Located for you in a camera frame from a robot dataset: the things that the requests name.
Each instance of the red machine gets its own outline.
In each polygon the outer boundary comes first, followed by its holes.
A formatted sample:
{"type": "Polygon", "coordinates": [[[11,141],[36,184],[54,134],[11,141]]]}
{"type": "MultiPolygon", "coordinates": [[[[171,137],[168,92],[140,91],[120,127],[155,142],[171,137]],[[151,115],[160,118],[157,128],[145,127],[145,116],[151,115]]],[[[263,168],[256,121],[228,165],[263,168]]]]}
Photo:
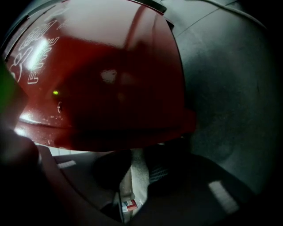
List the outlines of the red machine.
{"type": "Polygon", "coordinates": [[[68,0],[26,18],[4,59],[28,96],[15,130],[70,150],[145,147],[195,129],[163,15],[127,0],[68,0]]]}

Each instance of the cable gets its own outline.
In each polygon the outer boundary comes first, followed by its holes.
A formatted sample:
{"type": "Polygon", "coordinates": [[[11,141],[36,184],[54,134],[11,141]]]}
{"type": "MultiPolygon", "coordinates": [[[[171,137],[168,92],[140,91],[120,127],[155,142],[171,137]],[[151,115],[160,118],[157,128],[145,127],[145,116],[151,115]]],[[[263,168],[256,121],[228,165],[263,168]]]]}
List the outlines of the cable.
{"type": "Polygon", "coordinates": [[[222,5],[222,4],[220,4],[220,3],[218,3],[218,2],[215,2],[215,1],[213,1],[213,0],[199,0],[199,1],[208,2],[208,3],[211,3],[211,4],[213,4],[213,5],[216,5],[216,6],[220,7],[220,8],[222,8],[222,9],[226,9],[226,10],[228,10],[228,11],[237,13],[237,14],[239,14],[239,15],[241,15],[241,16],[244,16],[244,17],[246,17],[246,18],[252,20],[253,22],[257,23],[258,25],[262,26],[263,28],[267,29],[266,26],[263,25],[263,23],[260,22],[258,19],[254,18],[254,17],[251,16],[250,14],[245,13],[245,12],[243,12],[243,11],[241,11],[241,10],[234,9],[234,8],[232,8],[232,7],[229,7],[229,6],[222,5]]]}

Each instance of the concrete floor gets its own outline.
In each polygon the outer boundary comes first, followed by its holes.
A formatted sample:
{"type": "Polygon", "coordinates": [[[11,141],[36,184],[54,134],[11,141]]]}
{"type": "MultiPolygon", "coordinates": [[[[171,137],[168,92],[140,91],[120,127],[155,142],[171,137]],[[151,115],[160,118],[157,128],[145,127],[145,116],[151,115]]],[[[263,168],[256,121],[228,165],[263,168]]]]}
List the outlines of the concrete floor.
{"type": "MultiPolygon", "coordinates": [[[[233,0],[217,0],[241,8],[233,0]]],[[[163,0],[175,27],[187,106],[197,112],[191,152],[226,169],[255,193],[278,153],[279,73],[267,32],[254,22],[194,0],[163,0]]]]}

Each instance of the glossy red surface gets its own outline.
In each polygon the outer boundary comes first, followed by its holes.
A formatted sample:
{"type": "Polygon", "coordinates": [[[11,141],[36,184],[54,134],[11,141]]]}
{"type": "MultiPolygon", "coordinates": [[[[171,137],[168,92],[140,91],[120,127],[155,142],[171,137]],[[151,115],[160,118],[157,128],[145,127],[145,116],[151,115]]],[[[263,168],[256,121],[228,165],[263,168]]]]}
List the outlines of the glossy red surface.
{"type": "Polygon", "coordinates": [[[164,139],[149,136],[149,142],[137,139],[131,145],[122,139],[113,147],[109,137],[131,134],[135,140],[133,134],[146,137],[165,129],[179,131],[174,138],[194,129],[193,113],[184,110],[174,37],[162,15],[144,5],[126,0],[59,3],[33,22],[7,59],[29,97],[16,129],[38,143],[123,149],[164,139]],[[104,140],[103,145],[94,140],[104,140]]]}

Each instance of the gray floor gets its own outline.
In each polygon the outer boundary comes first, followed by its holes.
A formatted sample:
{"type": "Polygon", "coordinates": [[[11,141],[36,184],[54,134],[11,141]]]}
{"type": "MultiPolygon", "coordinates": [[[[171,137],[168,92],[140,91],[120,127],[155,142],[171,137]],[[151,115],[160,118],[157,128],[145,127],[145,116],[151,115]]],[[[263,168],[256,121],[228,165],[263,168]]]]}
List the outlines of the gray floor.
{"type": "MultiPolygon", "coordinates": [[[[162,4],[175,25],[187,105],[198,117],[191,151],[218,163],[259,193],[277,155],[281,121],[279,74],[267,32],[210,3],[163,0],[162,4]]],[[[237,2],[231,6],[241,9],[237,2]]]]}

